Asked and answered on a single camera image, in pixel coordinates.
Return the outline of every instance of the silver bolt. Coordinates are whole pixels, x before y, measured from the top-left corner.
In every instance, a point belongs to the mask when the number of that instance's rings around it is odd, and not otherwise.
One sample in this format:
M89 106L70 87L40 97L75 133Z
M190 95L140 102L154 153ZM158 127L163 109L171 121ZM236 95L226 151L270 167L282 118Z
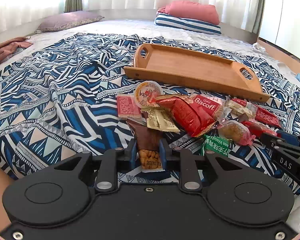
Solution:
M146 187L146 188L145 188L145 191L146 191L146 192L153 192L153 191L154 191L154 188L153 188L153 187Z
M112 187L112 183L109 181L101 181L97 184L97 188L99 189L110 189Z
M286 234L284 232L279 232L275 235L275 240L283 240L286 237Z
M197 189L200 187L200 184L195 181L188 181L185 183L186 189Z
M12 234L12 237L15 239L15 240L22 240L23 239L23 234L21 234L20 232L14 232Z

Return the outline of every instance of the folded pink blanket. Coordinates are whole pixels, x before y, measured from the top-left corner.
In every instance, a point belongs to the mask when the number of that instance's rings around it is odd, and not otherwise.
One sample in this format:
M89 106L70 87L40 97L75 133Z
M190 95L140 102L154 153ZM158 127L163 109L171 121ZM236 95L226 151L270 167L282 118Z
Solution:
M0 63L9 55L13 54L18 48L26 49L32 45L32 43L25 41L26 37L16 37L12 40L8 40L0 43Z
M175 17L190 18L219 25L219 16L216 7L211 4L176 0L160 8L158 12L166 13Z

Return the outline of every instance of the wooden tray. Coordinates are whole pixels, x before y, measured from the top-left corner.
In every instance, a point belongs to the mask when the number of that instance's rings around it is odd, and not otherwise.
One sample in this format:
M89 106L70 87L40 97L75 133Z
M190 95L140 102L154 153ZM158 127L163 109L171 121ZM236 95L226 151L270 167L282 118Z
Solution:
M252 76L246 79L241 71ZM134 67L124 67L128 77L154 80L166 84L224 93L258 102L266 102L270 95L263 93L256 75L245 65L218 56L157 44L139 46Z

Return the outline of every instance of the blue and white striped cushion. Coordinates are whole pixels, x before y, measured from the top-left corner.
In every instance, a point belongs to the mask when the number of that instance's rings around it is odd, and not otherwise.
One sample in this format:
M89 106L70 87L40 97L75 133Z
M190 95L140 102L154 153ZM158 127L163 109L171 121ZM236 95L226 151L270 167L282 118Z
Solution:
M194 32L207 34L221 34L220 26L200 20L174 17L165 13L159 13L154 24L178 29L185 29Z

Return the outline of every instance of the white bed sheet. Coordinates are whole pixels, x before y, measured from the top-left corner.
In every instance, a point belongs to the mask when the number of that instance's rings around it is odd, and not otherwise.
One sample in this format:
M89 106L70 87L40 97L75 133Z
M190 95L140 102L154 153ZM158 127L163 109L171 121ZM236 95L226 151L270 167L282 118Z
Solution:
M139 36L149 38L163 36L167 40L177 40L184 43L197 42L204 46L212 46L218 49L235 51L241 55L261 57L264 58L269 63L269 65L272 65L276 70L278 70L291 83L300 87L300 82L295 78L296 74L293 73L284 63L269 57L266 53L261 54L257 50L253 49L251 44L231 39L225 36L196 33L182 29L157 26L154 25L152 21L142 20L100 21L60 32L36 34L31 37L31 41L34 42L34 44L24 51L14 55L8 61L0 64L0 70L2 70L7 65L23 58L24 56L41 50L61 39L70 37L78 32L99 34L114 33L125 35L137 34ZM300 196L296 197L295 199L295 204L287 220L287 223L295 231L300 232Z

